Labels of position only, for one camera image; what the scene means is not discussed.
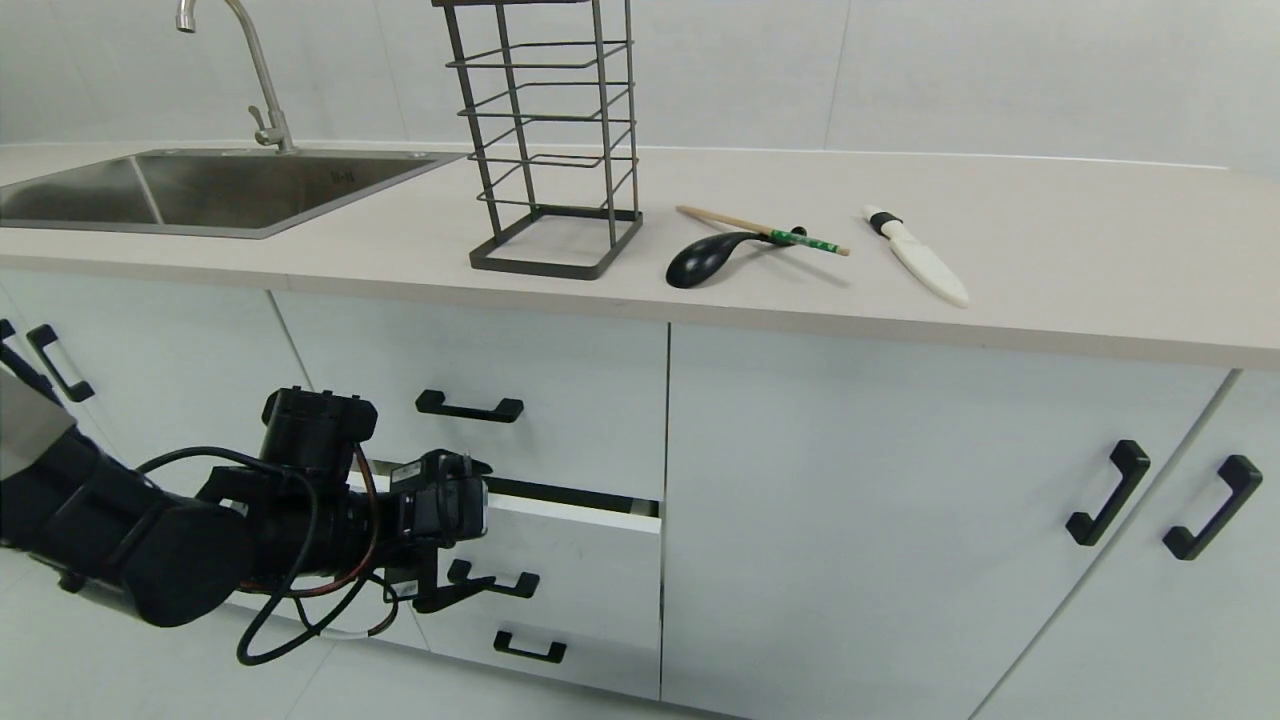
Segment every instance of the black spoon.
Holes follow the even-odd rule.
[[[805,228],[795,228],[796,234],[809,234]],[[698,242],[680,251],[667,268],[667,284],[689,290],[698,287],[710,279],[728,261],[728,256],[737,250],[737,246],[748,240],[759,240],[780,247],[790,247],[788,242],[780,242],[768,236],[754,232],[727,232],[704,237]]]

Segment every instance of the dish rack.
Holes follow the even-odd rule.
[[[625,13],[626,29],[622,40],[605,38],[602,0],[431,0],[433,5],[444,10],[448,22],[453,61],[447,67],[458,73],[463,101],[458,115],[466,118],[470,126],[475,150],[468,158],[476,161],[480,182],[484,186],[476,200],[486,205],[493,227],[493,237],[471,251],[472,268],[593,281],[604,274],[643,225],[644,214],[640,211],[636,178],[639,159],[635,133],[631,0],[609,1],[621,4]],[[594,37],[512,42],[507,22],[507,9],[512,5],[590,5]],[[467,55],[462,44],[458,9],[475,6],[492,8],[497,22],[497,47]],[[608,77],[611,58],[614,58],[613,64],[625,61],[626,79]],[[477,86],[493,82],[490,76],[498,73],[500,76],[497,82],[504,87],[477,99]],[[536,79],[529,79],[529,76],[536,76]],[[575,110],[559,105],[549,110],[522,109],[531,106],[527,99],[534,94],[554,96],[557,92],[588,94],[589,109]],[[492,135],[494,124],[498,124],[500,132],[486,137]],[[531,151],[529,135],[552,124],[559,127],[572,124],[591,132],[593,136],[598,132],[599,151],[594,147],[594,138],[591,145],[584,149],[575,146],[558,151]],[[512,140],[515,140],[515,156],[503,156],[504,151],[508,155],[512,152],[508,147]],[[577,204],[548,202],[547,183],[544,182],[538,190],[534,187],[535,176],[548,172],[547,169],[552,173],[563,173],[599,172],[602,168],[604,192],[599,205],[582,205],[581,196],[576,197]],[[623,192],[628,184],[630,192]],[[581,187],[580,183],[568,186]],[[521,217],[504,224],[502,206],[521,208]],[[588,228],[589,255],[594,256],[598,249],[599,258],[589,260],[589,264],[571,264],[493,256],[508,241],[529,231],[539,220],[552,217],[575,218],[590,223],[593,227]]]

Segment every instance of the stainless steel sink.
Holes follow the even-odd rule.
[[[0,227],[261,240],[462,156],[152,150],[0,187]]]

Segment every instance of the robotic arm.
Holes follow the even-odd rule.
[[[393,614],[396,602],[435,612],[494,584],[436,587],[439,550],[485,533],[483,475],[492,469],[438,450],[396,469],[390,491],[376,492],[360,442],[372,437],[378,413],[358,396],[280,389],[262,411],[259,457],[192,447],[131,470],[84,437],[47,379],[3,343],[0,361],[14,373],[0,372],[0,547],[58,570],[67,592],[164,628],[237,591],[268,594],[237,648],[241,662],[259,665],[320,634],[370,579],[388,588]],[[236,466],[215,468],[195,498],[146,477],[193,456]],[[353,459],[364,493],[347,486]],[[374,575],[379,569],[385,578]],[[302,575],[337,579],[292,589]],[[303,618],[297,638],[248,652],[279,602],[342,588],[343,602],[315,625]]]

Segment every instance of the metal wire rack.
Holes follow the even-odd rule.
[[[475,150],[468,159],[475,160],[480,169],[484,190],[476,196],[488,206],[493,237],[471,251],[471,266],[481,270],[498,270],[532,275],[548,275],[570,279],[596,279],[604,274],[609,264],[635,237],[644,223],[640,211],[640,190],[636,167],[636,113],[635,113],[635,63],[632,58],[631,0],[617,0],[622,4],[626,20],[623,40],[605,40],[602,0],[431,0],[443,8],[449,27],[449,42],[453,46],[453,61],[447,67],[458,73],[462,90],[463,109],[460,117],[467,119],[471,141]],[[593,40],[562,42],[517,42],[511,41],[507,22],[507,6],[538,4],[589,4],[591,8]],[[495,13],[498,47],[467,55],[462,46],[462,31],[458,24],[460,6],[486,5]],[[626,79],[609,79],[608,60],[623,54]],[[471,73],[502,70],[504,90],[476,99]],[[539,79],[524,79],[518,74],[534,73]],[[553,76],[556,79],[540,79]],[[524,111],[521,99],[544,91],[566,91],[579,88],[590,92],[595,88],[598,104],[593,100],[590,111],[553,110]],[[509,120],[511,127],[493,138],[486,140],[484,122]],[[600,150],[573,149],[571,151],[531,152],[529,133],[539,126],[549,123],[577,123],[580,127],[599,126]],[[509,145],[512,138],[518,152],[515,158],[500,156],[498,149]],[[559,168],[598,170],[603,168],[604,192],[599,205],[553,204],[539,199],[535,191],[535,168]],[[506,181],[524,182],[506,195],[499,195],[499,187]],[[630,183],[630,197],[622,195]],[[499,206],[522,206],[527,209],[520,219],[503,224]],[[534,223],[548,217],[577,218],[584,220],[604,220],[600,223],[602,254],[594,264],[566,264],[535,260],[494,258],[493,254],[529,229]]]

